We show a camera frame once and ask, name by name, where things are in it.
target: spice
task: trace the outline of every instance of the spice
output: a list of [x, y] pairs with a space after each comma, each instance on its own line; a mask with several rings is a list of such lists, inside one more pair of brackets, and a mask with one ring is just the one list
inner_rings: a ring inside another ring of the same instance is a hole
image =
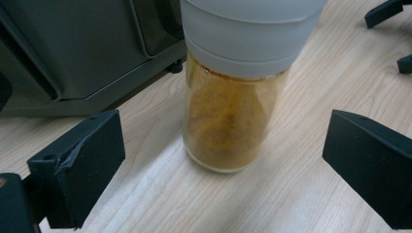
[[225, 76], [189, 54], [184, 140], [190, 156], [219, 172], [251, 163], [260, 154], [285, 79]]

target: gray panel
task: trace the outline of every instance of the gray panel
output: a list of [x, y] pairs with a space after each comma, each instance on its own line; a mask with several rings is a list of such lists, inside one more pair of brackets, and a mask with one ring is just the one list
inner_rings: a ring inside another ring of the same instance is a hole
[[147, 60], [127, 1], [3, 0], [0, 5], [63, 86], [62, 99], [86, 98]]

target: black plastic part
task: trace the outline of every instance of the black plastic part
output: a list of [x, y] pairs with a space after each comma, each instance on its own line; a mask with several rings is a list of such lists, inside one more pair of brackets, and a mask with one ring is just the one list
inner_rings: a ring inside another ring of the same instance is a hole
[[397, 61], [397, 68], [400, 74], [411, 74], [412, 73], [412, 54], [402, 57]]
[[323, 158], [391, 228], [412, 228], [409, 138], [367, 117], [333, 111]]
[[13, 93], [12, 84], [0, 73], [0, 112]]
[[176, 39], [184, 40], [183, 26], [173, 15], [172, 2], [170, 0], [154, 0], [154, 2], [163, 29]]
[[172, 74], [178, 74], [183, 71], [182, 59], [176, 60], [173, 64], [168, 67], [168, 70]]
[[367, 28], [372, 28], [386, 19], [401, 13], [403, 11], [402, 5], [401, 0], [389, 0], [370, 10], [364, 17]]
[[20, 176], [12, 173], [0, 174], [0, 232], [40, 232], [34, 221]]
[[85, 119], [31, 157], [30, 179], [44, 186], [50, 227], [82, 227], [123, 160], [118, 111]]

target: wooden table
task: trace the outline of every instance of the wooden table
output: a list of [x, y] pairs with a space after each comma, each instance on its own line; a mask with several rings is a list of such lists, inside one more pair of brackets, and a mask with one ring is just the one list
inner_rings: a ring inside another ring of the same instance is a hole
[[[374, 29], [382, 1], [329, 0], [291, 67], [258, 160], [233, 175], [209, 172], [182, 141], [185, 73], [165, 75], [119, 106], [126, 159], [79, 232], [389, 232], [322, 159], [332, 109], [412, 136], [412, 9]], [[0, 118], [0, 172], [26, 160], [81, 117]], [[44, 232], [49, 226], [41, 223]], [[52, 232], [72, 232], [53, 230]]]

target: light wood surface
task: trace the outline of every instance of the light wood surface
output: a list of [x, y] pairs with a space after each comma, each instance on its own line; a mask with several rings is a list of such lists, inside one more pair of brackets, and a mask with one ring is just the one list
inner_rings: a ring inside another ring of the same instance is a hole
[[[412, 137], [412, 77], [396, 67], [412, 53], [412, 9], [366, 29], [364, 15], [382, 2], [328, 1], [262, 155], [240, 173], [209, 172], [186, 155], [184, 72], [119, 106], [126, 159], [78, 232], [390, 232], [322, 159], [332, 109]], [[81, 120], [0, 118], [0, 172], [27, 176], [26, 160]]]

